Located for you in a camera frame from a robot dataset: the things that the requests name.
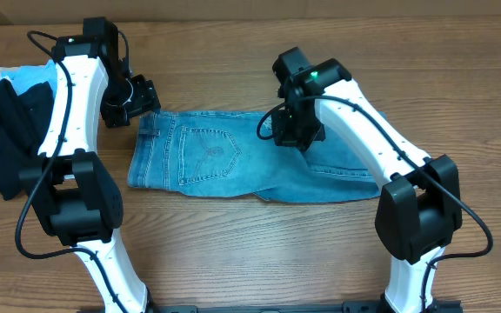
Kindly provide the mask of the blue denim jeans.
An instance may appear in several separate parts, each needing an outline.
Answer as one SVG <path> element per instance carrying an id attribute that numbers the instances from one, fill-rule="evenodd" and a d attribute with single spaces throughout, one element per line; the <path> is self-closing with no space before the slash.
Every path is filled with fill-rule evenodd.
<path id="1" fill-rule="evenodd" d="M 283 203 L 340 203 L 380 190 L 331 129 L 306 151 L 263 141 L 260 111 L 161 111 L 141 117 L 128 185 L 186 196 L 254 194 Z"/>

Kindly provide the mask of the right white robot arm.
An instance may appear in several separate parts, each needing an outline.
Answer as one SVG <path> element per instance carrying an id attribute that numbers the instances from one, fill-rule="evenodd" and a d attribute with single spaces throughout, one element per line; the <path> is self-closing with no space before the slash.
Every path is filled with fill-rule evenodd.
<path id="1" fill-rule="evenodd" d="M 431 294 L 438 257 L 462 225 L 458 169 L 447 156 L 433 159 L 401 136 L 371 106 L 337 60 L 309 63 L 292 48 L 272 65 L 284 107 L 271 112 L 278 146 L 306 151 L 333 130 L 359 158 L 381 190 L 375 228 L 391 254 L 391 277 L 378 300 L 345 301 L 344 312 L 460 312 L 459 301 Z"/>

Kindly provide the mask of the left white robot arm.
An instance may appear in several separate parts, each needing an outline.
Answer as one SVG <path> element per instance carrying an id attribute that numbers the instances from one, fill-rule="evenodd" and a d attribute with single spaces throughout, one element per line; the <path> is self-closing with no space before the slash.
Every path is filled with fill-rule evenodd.
<path id="1" fill-rule="evenodd" d="M 47 51 L 57 69 L 57 92 L 50 125 L 32 162 L 19 178 L 28 198 L 15 230 L 17 250 L 37 254 L 22 243 L 22 229 L 34 210 L 43 231 L 62 244 L 40 254 L 49 259 L 75 254 L 104 301 L 104 312 L 152 312 L 148 287 L 138 277 L 121 237 L 121 192 L 97 154 L 98 127 L 127 126 L 133 117 L 161 108 L 152 81 L 130 70 L 119 55 L 125 34 L 104 17 L 83 20 L 80 35 L 57 37 Z"/>

